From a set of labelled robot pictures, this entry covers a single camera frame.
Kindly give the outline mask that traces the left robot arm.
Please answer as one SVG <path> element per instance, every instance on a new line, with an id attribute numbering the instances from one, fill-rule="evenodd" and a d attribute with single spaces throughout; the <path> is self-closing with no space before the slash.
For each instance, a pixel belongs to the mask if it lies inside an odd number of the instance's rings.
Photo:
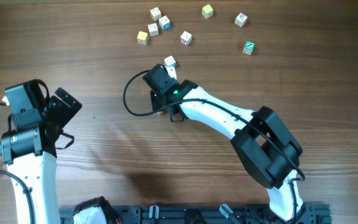
<path id="1" fill-rule="evenodd" d="M 1 136 L 0 155 L 12 174 L 19 223 L 60 223 L 55 143 L 82 105 L 63 88 L 54 95 L 39 79 L 5 89 L 12 113 Z"/>

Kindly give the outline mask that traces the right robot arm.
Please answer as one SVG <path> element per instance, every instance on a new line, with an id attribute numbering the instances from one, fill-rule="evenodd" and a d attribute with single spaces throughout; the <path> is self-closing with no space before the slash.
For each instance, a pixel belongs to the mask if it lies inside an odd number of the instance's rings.
<path id="1" fill-rule="evenodd" d="M 151 89 L 154 112 L 199 121 L 229 138 L 247 173 L 265 187 L 271 211 L 285 222 L 300 218 L 303 200 L 297 183 L 305 179 L 299 168 L 303 150 L 272 109 L 242 109 L 219 100 L 196 83 L 179 83 L 167 67 L 156 65 L 143 76 Z"/>

